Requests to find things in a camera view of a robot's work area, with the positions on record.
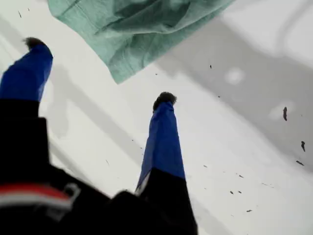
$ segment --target blue fabric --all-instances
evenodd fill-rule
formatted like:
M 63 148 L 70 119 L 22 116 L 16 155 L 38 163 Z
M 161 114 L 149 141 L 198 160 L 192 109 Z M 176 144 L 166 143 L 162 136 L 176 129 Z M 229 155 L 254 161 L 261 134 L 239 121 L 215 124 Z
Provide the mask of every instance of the blue fabric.
M 52 54 L 45 45 L 38 45 L 16 61 L 3 74 L 0 99 L 40 101 L 52 67 Z
M 153 167 L 185 179 L 176 117 L 170 102 L 161 103 L 150 121 L 138 186 Z

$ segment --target white surface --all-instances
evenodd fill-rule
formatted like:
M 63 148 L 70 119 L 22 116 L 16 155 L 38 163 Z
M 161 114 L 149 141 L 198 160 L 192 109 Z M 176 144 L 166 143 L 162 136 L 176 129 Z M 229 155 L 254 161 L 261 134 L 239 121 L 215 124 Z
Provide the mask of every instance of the white surface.
M 312 22 L 310 0 L 239 0 L 116 85 L 45 1 L 0 0 L 0 71 L 26 52 L 23 37 L 49 45 L 55 60 L 41 114 L 53 162 L 111 196 L 134 191 L 152 104 L 173 92 L 200 233 L 311 235 Z

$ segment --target red stripe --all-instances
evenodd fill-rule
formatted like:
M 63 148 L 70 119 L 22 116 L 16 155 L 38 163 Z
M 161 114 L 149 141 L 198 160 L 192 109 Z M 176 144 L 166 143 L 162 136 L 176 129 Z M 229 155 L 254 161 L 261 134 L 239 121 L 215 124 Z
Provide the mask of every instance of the red stripe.
M 35 193 L 59 199 L 69 199 L 69 197 L 55 188 L 40 184 L 9 184 L 0 186 L 0 195 L 8 193 Z

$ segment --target white stripe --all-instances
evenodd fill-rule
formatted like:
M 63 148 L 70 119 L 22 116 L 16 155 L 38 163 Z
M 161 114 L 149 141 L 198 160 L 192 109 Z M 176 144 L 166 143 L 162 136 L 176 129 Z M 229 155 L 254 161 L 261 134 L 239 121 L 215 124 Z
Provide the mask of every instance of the white stripe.
M 31 193 L 12 193 L 0 195 L 0 208 L 31 204 L 47 204 L 67 210 L 70 210 L 72 208 L 72 202 L 67 199 L 57 199 Z
M 150 173 L 151 170 L 149 171 L 149 173 L 146 175 L 146 177 L 143 179 L 141 185 L 139 185 L 139 187 L 136 189 L 135 191 L 135 195 L 140 196 L 142 194 L 142 192 L 145 190 L 147 184 L 148 184 L 148 180 L 150 177 Z

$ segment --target green cloth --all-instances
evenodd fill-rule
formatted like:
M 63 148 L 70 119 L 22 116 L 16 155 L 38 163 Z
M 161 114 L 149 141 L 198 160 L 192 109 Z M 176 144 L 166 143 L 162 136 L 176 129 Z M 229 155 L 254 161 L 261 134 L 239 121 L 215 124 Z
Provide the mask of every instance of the green cloth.
M 125 81 L 224 10 L 232 0 L 48 0 L 50 12 Z

